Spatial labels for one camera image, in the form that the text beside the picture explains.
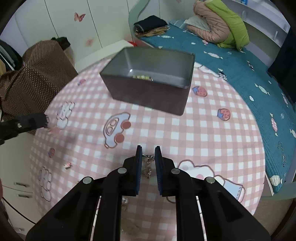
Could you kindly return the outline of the folded black clothes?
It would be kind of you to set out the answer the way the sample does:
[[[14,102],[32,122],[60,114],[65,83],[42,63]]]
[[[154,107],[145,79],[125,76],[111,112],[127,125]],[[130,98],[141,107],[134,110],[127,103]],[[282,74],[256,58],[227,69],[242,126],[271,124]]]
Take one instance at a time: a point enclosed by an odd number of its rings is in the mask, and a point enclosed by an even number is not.
[[[137,34],[144,34],[156,28],[167,26],[167,22],[157,16],[149,16],[144,20],[134,23],[133,29]]]

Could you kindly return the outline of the pearl gold earring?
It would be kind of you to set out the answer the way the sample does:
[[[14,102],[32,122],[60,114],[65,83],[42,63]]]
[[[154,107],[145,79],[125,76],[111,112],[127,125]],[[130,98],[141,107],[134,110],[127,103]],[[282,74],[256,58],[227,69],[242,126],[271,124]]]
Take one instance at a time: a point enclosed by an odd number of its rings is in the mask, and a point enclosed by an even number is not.
[[[128,202],[129,202],[128,198],[123,196],[122,202],[121,202],[121,209],[123,211],[125,211],[127,209]]]

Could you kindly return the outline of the black bag on blanket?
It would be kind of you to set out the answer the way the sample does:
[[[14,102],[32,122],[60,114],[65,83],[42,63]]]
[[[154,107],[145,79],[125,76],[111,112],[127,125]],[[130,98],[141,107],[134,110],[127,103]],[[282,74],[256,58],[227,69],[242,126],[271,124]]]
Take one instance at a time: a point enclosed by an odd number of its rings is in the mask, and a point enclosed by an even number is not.
[[[56,41],[60,45],[63,51],[69,48],[71,45],[66,37],[60,37],[60,38],[53,37],[51,40]]]

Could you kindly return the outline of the grey metal storage box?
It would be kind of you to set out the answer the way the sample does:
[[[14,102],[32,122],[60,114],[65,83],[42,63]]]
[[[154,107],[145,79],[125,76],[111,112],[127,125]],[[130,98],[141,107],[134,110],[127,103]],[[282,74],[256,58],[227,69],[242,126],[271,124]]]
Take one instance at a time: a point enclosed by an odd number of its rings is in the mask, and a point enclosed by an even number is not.
[[[195,55],[150,47],[125,47],[100,72],[111,97],[183,115],[191,89]]]

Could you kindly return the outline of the folded tan clothes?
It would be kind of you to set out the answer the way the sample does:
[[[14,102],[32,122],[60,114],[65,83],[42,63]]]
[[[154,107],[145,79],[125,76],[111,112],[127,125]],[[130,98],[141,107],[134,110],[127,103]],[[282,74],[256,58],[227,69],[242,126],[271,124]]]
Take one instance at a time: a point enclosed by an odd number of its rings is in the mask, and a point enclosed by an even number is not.
[[[156,28],[153,30],[150,30],[146,33],[135,33],[135,35],[138,38],[142,38],[142,37],[152,37],[152,36],[157,36],[157,35],[162,35],[164,34],[167,30],[169,29],[168,26],[164,26],[164,27],[160,27],[160,28]]]

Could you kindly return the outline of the green jade comb pendant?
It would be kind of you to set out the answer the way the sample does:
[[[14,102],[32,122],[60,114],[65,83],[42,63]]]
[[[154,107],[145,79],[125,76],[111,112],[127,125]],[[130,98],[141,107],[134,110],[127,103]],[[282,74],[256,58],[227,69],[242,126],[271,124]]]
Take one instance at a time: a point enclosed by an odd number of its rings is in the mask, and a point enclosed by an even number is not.
[[[139,238],[142,234],[140,228],[126,218],[121,220],[121,231],[132,238]]]

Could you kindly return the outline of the white pillow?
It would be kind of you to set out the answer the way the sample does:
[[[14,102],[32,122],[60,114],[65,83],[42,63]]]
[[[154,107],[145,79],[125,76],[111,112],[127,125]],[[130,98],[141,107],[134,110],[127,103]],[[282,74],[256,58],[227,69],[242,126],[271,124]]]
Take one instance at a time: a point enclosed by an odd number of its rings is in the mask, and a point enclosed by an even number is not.
[[[211,29],[204,18],[199,15],[194,15],[184,21],[185,24],[194,26],[204,31],[210,32]]]

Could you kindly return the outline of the teal candy print bedspread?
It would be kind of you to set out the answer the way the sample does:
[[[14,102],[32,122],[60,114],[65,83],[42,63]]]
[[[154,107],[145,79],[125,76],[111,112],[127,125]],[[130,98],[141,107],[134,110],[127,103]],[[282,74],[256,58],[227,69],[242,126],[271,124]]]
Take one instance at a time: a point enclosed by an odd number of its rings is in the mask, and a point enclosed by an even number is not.
[[[200,63],[226,80],[251,109],[263,139],[266,173],[278,193],[287,183],[295,151],[295,111],[267,66],[247,49],[220,48],[193,33],[169,25],[162,35],[143,37],[156,48],[195,54]]]

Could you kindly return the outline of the pink checkered cartoon tablecloth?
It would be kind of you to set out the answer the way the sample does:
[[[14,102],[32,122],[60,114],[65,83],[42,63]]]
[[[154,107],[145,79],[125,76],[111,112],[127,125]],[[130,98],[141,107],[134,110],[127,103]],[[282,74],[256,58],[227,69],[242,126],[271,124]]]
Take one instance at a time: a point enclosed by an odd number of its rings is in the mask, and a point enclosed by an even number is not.
[[[265,154],[255,118],[225,80],[195,64],[181,116],[114,100],[104,84],[101,61],[80,73],[46,109],[52,137],[37,130],[31,176],[45,215],[82,178],[101,178],[135,155],[160,146],[164,157],[196,178],[213,177],[251,214],[262,195]],[[70,162],[72,167],[65,169]]]

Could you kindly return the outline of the brown dotted blanket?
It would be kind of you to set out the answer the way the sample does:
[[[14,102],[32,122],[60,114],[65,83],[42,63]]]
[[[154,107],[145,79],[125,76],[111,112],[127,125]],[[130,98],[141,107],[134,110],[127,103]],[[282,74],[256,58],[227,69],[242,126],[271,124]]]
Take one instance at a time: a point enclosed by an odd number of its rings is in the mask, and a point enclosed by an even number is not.
[[[78,75],[56,40],[40,41],[24,53],[20,69],[1,74],[3,120],[44,113],[54,97]]]

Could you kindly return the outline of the black hanging coat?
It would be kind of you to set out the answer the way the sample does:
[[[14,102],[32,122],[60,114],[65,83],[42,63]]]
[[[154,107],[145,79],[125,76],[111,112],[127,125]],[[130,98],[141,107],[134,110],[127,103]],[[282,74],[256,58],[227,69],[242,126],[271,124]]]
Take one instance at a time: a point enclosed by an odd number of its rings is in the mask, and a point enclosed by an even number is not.
[[[295,32],[290,29],[274,62],[267,70],[295,104]]]

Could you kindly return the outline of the pink flower charm keychain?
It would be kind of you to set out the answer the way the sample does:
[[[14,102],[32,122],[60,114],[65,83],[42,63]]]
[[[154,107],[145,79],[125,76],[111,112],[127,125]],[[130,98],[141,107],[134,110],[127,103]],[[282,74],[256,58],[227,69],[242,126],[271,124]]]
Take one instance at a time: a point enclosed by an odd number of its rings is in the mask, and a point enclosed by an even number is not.
[[[70,169],[71,167],[72,167],[72,164],[70,162],[67,162],[66,164],[64,164],[65,169]]]

